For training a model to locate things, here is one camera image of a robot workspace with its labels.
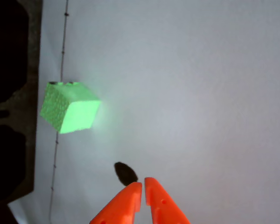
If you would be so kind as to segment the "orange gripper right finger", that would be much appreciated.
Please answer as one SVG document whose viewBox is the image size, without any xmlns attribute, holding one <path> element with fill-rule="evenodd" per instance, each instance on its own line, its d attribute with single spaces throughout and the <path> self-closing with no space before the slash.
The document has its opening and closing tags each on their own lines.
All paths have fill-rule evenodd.
<svg viewBox="0 0 280 224">
<path fill-rule="evenodd" d="M 153 224 L 190 224 L 163 186 L 152 177 L 145 178 L 146 204 L 151 208 Z"/>
</svg>

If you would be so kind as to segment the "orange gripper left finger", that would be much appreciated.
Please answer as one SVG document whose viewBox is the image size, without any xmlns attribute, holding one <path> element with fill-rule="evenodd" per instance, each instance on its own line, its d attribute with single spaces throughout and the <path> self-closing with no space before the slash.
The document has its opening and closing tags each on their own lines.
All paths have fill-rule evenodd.
<svg viewBox="0 0 280 224">
<path fill-rule="evenodd" d="M 133 182 L 122 189 L 91 221 L 90 224 L 133 224 L 140 211 L 142 183 Z"/>
</svg>

